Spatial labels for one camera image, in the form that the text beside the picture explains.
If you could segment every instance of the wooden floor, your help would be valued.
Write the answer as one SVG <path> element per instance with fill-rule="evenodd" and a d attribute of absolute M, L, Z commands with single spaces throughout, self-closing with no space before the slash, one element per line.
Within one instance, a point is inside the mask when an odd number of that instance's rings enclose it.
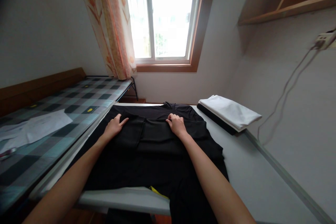
<path fill-rule="evenodd" d="M 61 224 L 104 224 L 106 215 L 82 209 L 71 209 Z M 153 224 L 172 224 L 172 218 L 167 215 L 152 215 Z"/>
<path fill-rule="evenodd" d="M 121 98 L 119 100 L 120 103 L 146 103 L 146 99 L 139 99 L 137 101 L 136 98 Z"/>

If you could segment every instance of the table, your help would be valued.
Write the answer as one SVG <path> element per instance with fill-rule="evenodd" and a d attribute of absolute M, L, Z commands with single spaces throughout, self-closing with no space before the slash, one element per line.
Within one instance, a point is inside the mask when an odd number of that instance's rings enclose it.
<path fill-rule="evenodd" d="M 157 104 L 117 103 L 114 106 L 157 106 Z M 230 183 L 257 221 L 319 223 L 245 134 L 238 137 L 231 136 L 196 106 L 192 107 L 207 122 L 212 138 L 223 147 Z M 50 190 L 105 114 L 100 116 L 35 187 L 29 196 L 30 199 L 39 200 Z M 78 206 L 104 213 L 108 208 L 117 208 L 170 215 L 169 200 L 145 187 L 85 191 L 78 200 Z"/>

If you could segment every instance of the white paper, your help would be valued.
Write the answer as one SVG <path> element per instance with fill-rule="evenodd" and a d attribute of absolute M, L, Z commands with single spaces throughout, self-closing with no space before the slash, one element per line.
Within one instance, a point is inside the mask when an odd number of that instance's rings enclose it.
<path fill-rule="evenodd" d="M 5 139 L 11 139 L 17 137 L 24 125 L 27 124 L 28 121 L 24 121 L 19 124 L 14 125 L 6 125 L 0 128 L 0 142 Z"/>
<path fill-rule="evenodd" d="M 10 139 L 3 146 L 0 153 L 14 147 L 18 148 L 26 144 L 34 143 L 71 122 L 72 119 L 64 113 L 64 109 L 31 118 L 24 124 L 18 135 Z"/>

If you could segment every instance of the folded white towel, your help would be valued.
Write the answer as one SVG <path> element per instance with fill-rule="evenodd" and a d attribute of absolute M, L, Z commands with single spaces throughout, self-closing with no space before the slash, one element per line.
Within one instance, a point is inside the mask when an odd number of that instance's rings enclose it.
<path fill-rule="evenodd" d="M 218 95 L 211 96 L 209 99 L 202 99 L 198 103 L 238 132 L 246 129 L 248 125 L 262 117 L 243 105 Z"/>

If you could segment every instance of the metal bed leg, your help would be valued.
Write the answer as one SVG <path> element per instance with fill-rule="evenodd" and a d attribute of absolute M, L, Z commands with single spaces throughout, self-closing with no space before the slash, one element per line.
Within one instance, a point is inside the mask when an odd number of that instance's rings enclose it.
<path fill-rule="evenodd" d="M 137 92 L 137 87 L 135 85 L 135 80 L 134 78 L 131 76 L 132 80 L 133 80 L 133 84 L 132 84 L 132 88 L 134 89 L 135 91 L 135 96 L 136 96 L 136 100 L 139 101 L 139 98 L 138 98 L 138 92 Z"/>

